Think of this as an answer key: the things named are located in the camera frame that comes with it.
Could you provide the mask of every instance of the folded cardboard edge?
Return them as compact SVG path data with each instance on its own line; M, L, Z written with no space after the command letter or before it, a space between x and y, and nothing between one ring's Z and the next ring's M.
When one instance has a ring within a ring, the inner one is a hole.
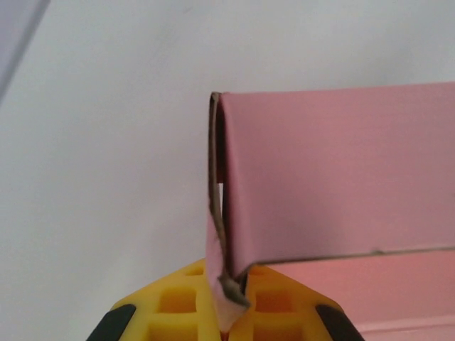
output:
M214 226L218 238L220 240L221 249L223 251L223 274L221 278L228 278L231 281L235 281L240 284L240 290L242 294L245 292L245 286L247 283L247 274L251 267L256 264L261 265L272 265L272 264L284 264L293 263L298 261L323 261L330 259L349 259L366 256L379 256L379 255L391 255L391 254L408 254L408 253L420 253L428 251L441 251L441 250L454 250L454 247L430 247L424 249L406 249L406 250L395 250L395 251L372 251L369 254L340 254L337 256L320 256L314 258L297 257L295 259L258 259L255 263L251 263L246 269L240 274L233 274L231 271L231 256L235 250L235 246L230 245L229 241L229 224L226 212L226 205L228 205L227 193L227 167L228 160L226 160L225 143L226 143L226 132L224 125L224 110L222 103L222 93L213 92L210 96L210 109L209 109L209 149L208 149L208 191L209 191L209 210L210 215L213 219ZM223 191L223 209L221 208L220 202L220 189L218 184L224 184L225 190Z
M210 96L208 127L208 208L223 256L223 270L218 276L223 293L229 301L248 308L250 302L245 296L245 286L233 285L233 283L245 283L246 281L236 281L229 272L228 239L226 237L225 221L221 210L220 188L218 187L218 183L221 183L224 177L224 129L223 113L220 110L220 95L221 93L219 92L213 92Z

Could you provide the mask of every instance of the square hole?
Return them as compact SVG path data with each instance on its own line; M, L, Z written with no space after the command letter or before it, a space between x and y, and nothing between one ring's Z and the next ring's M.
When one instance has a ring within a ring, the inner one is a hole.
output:
M193 288L170 288L161 294L159 313L194 313L195 311L196 290Z
M202 267L191 269L186 273L187 276L200 276L204 274L204 269Z
M304 341L299 323L256 324L253 329L253 341Z
M291 297L285 290L263 290L256 292L256 311L260 313L290 313Z
M153 324L147 341L198 341L198 326Z

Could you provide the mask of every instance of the black rubber grip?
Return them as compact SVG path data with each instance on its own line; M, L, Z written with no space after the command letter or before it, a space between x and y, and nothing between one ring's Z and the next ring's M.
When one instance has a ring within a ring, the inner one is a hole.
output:
M87 341L119 341L135 311L136 306L132 304L111 310L101 319Z
M342 311L329 305L318 305L316 311L333 341L365 341Z

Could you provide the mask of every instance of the box flap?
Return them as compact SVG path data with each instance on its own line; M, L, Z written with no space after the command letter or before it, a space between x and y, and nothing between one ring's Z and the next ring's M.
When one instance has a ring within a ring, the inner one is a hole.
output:
M455 245L455 82L221 104L227 209L215 218L237 281L255 263Z

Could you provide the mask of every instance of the yellow grid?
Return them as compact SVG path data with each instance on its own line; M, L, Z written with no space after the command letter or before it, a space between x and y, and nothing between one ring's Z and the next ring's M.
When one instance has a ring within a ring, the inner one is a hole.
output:
M136 312L120 341L219 341L204 260L170 274L117 302ZM236 322L230 341L331 341L318 304L341 307L266 266L248 278L252 307Z

